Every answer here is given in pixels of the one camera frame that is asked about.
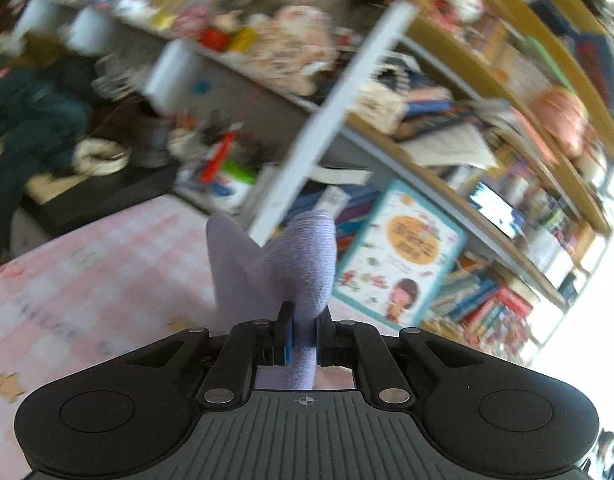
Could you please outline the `white storage box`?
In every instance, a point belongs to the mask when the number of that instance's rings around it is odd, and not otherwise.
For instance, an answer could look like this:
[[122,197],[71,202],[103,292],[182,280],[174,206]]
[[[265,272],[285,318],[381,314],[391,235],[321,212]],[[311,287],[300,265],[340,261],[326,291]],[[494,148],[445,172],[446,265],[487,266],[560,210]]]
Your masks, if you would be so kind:
[[574,267],[561,242],[543,226],[526,234],[523,253],[555,287],[564,282]]

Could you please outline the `white quilted handbag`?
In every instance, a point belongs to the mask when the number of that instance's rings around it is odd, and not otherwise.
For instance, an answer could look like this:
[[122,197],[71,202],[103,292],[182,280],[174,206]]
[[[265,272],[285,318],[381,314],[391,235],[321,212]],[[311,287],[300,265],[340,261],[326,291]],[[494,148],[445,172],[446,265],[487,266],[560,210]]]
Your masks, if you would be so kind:
[[376,80],[362,84],[351,111],[385,136],[392,136],[406,114],[410,86],[400,82],[395,89]]

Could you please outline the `pink checkered tablecloth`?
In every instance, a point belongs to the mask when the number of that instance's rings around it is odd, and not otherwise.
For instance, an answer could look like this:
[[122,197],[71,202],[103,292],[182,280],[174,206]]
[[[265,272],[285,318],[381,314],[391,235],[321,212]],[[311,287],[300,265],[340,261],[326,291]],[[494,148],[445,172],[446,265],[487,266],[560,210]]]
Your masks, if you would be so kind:
[[0,479],[28,474],[13,420],[37,388],[180,330],[223,335],[209,218],[158,197],[0,267]]

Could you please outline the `row of leaning books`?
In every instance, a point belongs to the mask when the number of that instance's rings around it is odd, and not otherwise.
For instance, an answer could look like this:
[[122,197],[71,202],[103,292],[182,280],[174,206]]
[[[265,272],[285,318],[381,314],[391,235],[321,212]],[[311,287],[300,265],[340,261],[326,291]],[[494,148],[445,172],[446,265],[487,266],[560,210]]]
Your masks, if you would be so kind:
[[497,289],[491,277],[492,260],[464,252],[444,278],[430,304],[432,315],[458,320]]

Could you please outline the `pink and purple sweater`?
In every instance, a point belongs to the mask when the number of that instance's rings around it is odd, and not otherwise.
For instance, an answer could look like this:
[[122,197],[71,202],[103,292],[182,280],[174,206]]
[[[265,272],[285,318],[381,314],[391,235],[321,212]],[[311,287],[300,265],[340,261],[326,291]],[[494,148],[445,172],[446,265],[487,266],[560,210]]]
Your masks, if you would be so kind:
[[298,214],[280,236],[261,247],[230,217],[206,224],[215,287],[210,327],[220,334],[238,324],[275,320],[284,302],[294,305],[290,364],[257,373],[256,386],[310,390],[316,377],[316,318],[331,297],[337,259],[335,223],[326,210]]

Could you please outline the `dark green clothing pile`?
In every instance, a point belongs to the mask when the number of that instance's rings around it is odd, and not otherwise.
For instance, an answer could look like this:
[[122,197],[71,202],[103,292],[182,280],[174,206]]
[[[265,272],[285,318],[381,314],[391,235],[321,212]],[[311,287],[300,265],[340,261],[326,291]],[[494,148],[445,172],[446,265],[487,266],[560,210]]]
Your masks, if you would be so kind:
[[0,78],[0,261],[28,181],[63,171],[88,131],[95,60],[68,55],[45,68],[21,67]]

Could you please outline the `children's picture book teal border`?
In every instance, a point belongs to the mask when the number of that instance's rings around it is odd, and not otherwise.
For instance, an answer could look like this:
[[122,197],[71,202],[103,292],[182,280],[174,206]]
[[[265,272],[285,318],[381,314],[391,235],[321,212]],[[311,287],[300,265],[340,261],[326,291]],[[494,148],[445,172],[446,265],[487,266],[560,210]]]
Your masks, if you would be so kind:
[[395,330],[417,326],[466,241],[459,223],[392,180],[339,263],[333,296]]

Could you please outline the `wooden and white bookshelf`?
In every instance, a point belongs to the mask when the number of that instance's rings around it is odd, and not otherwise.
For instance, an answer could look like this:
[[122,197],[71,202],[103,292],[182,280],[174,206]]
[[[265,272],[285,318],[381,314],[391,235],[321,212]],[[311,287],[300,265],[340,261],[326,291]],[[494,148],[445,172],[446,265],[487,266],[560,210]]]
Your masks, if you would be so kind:
[[[328,14],[338,57],[316,74],[312,96],[270,86],[244,63],[258,29],[284,6]],[[129,174],[147,174],[205,212],[208,186],[231,159],[257,182],[236,214],[258,243],[314,209],[330,185],[351,200],[335,219],[338,265],[392,180],[421,193],[467,232],[460,255],[492,260],[497,285],[458,320],[418,324],[455,340],[462,320],[508,286],[533,307],[530,339],[513,361],[527,364],[552,337],[570,298],[565,285],[587,271],[608,233],[596,179],[614,160],[614,126],[599,93],[523,0],[27,0],[11,33],[24,58],[95,56],[120,81],[120,105],[144,98],[176,118],[172,163],[158,169],[104,162],[78,148],[76,173],[33,178],[28,194],[59,214],[66,230],[113,205]],[[351,111],[376,80],[410,86],[406,114],[385,136]],[[524,218],[510,240],[468,201],[480,182]],[[543,226],[574,267],[553,286],[525,256],[525,236]]]

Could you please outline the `white and orange box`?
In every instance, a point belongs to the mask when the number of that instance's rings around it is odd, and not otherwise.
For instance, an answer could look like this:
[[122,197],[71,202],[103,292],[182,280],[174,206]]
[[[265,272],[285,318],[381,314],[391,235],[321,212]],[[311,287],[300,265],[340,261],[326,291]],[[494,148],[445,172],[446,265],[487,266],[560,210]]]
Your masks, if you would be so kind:
[[314,210],[326,211],[333,219],[337,219],[346,209],[350,200],[351,196],[343,188],[337,185],[330,185],[316,202]]

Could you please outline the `red books row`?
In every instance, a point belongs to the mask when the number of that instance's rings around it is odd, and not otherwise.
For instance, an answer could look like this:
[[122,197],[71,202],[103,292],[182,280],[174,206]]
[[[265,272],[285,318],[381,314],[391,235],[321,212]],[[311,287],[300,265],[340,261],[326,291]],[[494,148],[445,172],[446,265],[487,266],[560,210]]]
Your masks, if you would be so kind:
[[534,307],[508,286],[500,288],[461,322],[464,340],[482,352],[515,360],[530,339]]

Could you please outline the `white jar green lid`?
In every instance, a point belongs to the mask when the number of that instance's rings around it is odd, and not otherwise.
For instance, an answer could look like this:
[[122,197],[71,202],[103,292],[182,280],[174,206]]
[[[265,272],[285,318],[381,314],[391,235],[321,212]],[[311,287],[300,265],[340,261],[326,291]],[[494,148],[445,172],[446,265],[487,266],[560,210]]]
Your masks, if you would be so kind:
[[227,159],[208,186],[209,208],[225,214],[236,214],[257,182],[257,173]]

